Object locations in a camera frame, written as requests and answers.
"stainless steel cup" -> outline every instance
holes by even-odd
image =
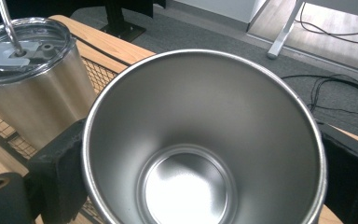
[[[0,116],[39,149],[87,116],[95,92],[63,24],[28,18],[13,26],[26,54],[15,55],[0,25]]]
[[[316,223],[324,202],[309,110],[270,71],[222,52],[125,70],[93,105],[82,154],[110,223]]]

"power cord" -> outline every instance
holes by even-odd
[[[310,93],[310,103],[307,104],[307,107],[310,109],[310,112],[314,112],[316,108],[321,108],[325,110],[335,110],[335,111],[341,111],[349,114],[354,114],[358,116],[358,112],[345,110],[341,108],[332,108],[324,105],[318,105],[320,91],[322,88],[322,85],[328,82],[337,82],[342,83],[344,85],[353,87],[358,90],[358,80],[348,77],[346,75],[341,74],[335,74],[329,77],[326,76],[318,76],[318,75],[294,75],[294,76],[287,76],[287,77],[281,77],[281,79],[289,79],[289,78],[296,78],[296,77],[310,77],[310,78],[317,78],[316,81],[313,84],[312,91]]]
[[[340,39],[340,40],[344,40],[344,41],[347,41],[347,42],[350,42],[350,43],[353,43],[353,44],[358,44],[358,41],[353,41],[353,40],[349,40],[349,39],[346,39],[346,38],[343,38],[341,36],[347,36],[347,35],[358,35],[358,33],[349,33],[349,34],[334,34],[334,33],[329,33],[329,32],[326,32],[324,29],[320,28],[319,26],[315,25],[315,24],[312,24],[310,22],[307,22],[307,21],[303,21],[302,20],[302,17],[303,17],[303,12],[304,12],[304,7],[307,3],[304,3],[304,5],[302,6],[301,8],[301,13],[300,13],[300,21],[298,20],[295,20],[296,22],[300,22],[301,26],[309,31],[309,32],[312,32],[312,33],[315,33],[315,34],[319,34],[319,35],[330,35],[334,38],[337,38],[337,39]],[[307,28],[305,25],[309,25],[319,31],[314,31],[314,30],[311,30],[309,28]]]

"metal straw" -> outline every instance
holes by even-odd
[[[0,13],[2,20],[4,21],[5,30],[7,32],[10,43],[13,45],[14,50],[16,51],[17,56],[24,55],[24,49],[22,48],[19,39],[17,39],[16,33],[14,32],[13,26],[11,25],[11,18],[8,14],[6,0],[0,0]]]

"clear plastic lid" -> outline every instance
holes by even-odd
[[[75,45],[68,28],[44,18],[12,22],[25,54],[17,56],[5,27],[0,25],[0,84],[36,76],[58,63]]]

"table leg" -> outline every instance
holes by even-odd
[[[286,41],[287,36],[289,36],[290,31],[293,28],[293,22],[295,21],[298,11],[301,9],[301,6],[305,3],[305,0],[297,0],[295,7],[290,14],[287,23],[283,26],[281,32],[278,34],[271,48],[269,49],[267,56],[270,59],[276,59],[281,51],[284,41]]]

